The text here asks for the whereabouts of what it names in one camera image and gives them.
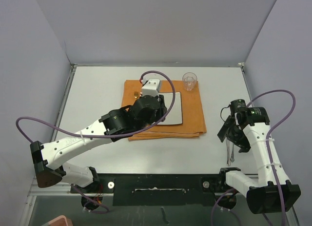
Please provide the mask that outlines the white square plate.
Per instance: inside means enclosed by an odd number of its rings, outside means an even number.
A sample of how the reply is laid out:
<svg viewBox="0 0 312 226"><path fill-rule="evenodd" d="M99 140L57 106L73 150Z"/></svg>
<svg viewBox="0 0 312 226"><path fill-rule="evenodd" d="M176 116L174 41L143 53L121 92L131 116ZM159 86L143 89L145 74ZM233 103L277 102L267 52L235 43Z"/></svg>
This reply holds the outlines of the white square plate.
<svg viewBox="0 0 312 226"><path fill-rule="evenodd" d="M173 99L172 92L165 92L161 93L164 96L165 106L168 109L171 105ZM175 93L175 102L173 108L171 109L170 113L166 116L163 122L160 122L158 125L165 126L165 125L181 125L183 124L183 117L182 117L182 100L181 100L181 92Z"/></svg>

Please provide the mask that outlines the copper bowl spoon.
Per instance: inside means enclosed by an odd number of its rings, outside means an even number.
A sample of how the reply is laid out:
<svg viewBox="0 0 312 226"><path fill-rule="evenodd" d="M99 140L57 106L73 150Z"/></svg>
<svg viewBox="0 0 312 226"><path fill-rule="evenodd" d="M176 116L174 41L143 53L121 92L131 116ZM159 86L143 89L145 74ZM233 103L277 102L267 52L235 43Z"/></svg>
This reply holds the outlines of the copper bowl spoon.
<svg viewBox="0 0 312 226"><path fill-rule="evenodd" d="M231 155L230 155L230 162L234 162L234 144L232 144L232 150L231 150Z"/></svg>

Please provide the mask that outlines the silver table knife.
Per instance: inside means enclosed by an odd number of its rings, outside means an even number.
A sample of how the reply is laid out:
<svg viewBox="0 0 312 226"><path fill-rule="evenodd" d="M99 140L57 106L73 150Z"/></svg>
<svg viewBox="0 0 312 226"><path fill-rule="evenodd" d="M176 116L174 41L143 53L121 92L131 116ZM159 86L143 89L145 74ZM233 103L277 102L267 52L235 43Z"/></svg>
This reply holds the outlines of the silver table knife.
<svg viewBox="0 0 312 226"><path fill-rule="evenodd" d="M226 140L226 147L227 147L227 166L231 166L231 149L229 140Z"/></svg>

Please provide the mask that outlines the gold fork green handle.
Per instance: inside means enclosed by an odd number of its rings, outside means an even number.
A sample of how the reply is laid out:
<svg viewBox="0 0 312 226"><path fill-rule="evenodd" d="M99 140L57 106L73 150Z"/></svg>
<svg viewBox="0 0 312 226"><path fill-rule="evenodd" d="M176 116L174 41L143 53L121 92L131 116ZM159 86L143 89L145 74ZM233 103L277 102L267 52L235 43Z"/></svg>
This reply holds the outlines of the gold fork green handle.
<svg viewBox="0 0 312 226"><path fill-rule="evenodd" d="M139 92L138 92L138 91L135 91L135 92L134 92L134 98L137 99L138 97L139 97Z"/></svg>

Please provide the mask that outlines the orange cloth napkin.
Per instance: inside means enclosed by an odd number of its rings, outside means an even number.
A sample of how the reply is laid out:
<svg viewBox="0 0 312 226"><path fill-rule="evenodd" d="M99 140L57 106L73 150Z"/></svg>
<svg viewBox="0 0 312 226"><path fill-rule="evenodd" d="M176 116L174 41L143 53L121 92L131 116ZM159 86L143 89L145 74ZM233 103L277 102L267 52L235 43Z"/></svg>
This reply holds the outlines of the orange cloth napkin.
<svg viewBox="0 0 312 226"><path fill-rule="evenodd" d="M145 132L136 134L128 140L151 140L160 138L194 138L207 132L198 85L191 91L184 89L182 81L173 81L176 93L181 93L182 124L156 125ZM126 80L121 106L135 102L134 92L141 91L141 83L137 80ZM168 81L163 81L161 93L172 93Z"/></svg>

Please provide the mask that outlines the clear drinking glass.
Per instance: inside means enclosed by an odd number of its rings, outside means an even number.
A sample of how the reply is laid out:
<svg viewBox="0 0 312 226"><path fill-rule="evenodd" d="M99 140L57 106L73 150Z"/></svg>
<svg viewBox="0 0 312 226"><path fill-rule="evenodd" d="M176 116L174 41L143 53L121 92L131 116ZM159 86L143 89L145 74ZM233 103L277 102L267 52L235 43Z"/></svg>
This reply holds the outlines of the clear drinking glass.
<svg viewBox="0 0 312 226"><path fill-rule="evenodd" d="M194 89L197 83L197 75L192 72L187 72L182 77L185 90L191 91Z"/></svg>

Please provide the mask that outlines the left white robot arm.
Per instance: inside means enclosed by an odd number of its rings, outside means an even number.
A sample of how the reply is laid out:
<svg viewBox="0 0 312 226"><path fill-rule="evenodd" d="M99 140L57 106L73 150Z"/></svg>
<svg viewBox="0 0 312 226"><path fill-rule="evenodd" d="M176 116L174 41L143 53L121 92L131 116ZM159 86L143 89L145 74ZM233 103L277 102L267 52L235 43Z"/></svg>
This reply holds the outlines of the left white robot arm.
<svg viewBox="0 0 312 226"><path fill-rule="evenodd" d="M39 141L30 144L38 187L46 188L57 183L76 184L88 192L98 189L95 168L81 167L68 161L92 148L131 137L133 132L157 122L167 111L163 95L142 96L133 105L110 111L91 125L51 143Z"/></svg>

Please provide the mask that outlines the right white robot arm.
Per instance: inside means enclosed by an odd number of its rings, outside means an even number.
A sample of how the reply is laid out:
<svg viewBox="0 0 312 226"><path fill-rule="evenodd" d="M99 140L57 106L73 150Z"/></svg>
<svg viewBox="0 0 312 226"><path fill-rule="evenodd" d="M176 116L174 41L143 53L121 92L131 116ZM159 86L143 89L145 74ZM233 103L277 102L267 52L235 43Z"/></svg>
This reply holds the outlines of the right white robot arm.
<svg viewBox="0 0 312 226"><path fill-rule="evenodd" d="M240 153L252 152L258 180L238 168L228 168L217 178L217 187L222 191L234 188L244 195L253 214L289 211L301 190L291 183L279 160L265 108L248 108L243 99L230 102L229 108L230 115L217 136L220 141L228 140L239 147Z"/></svg>

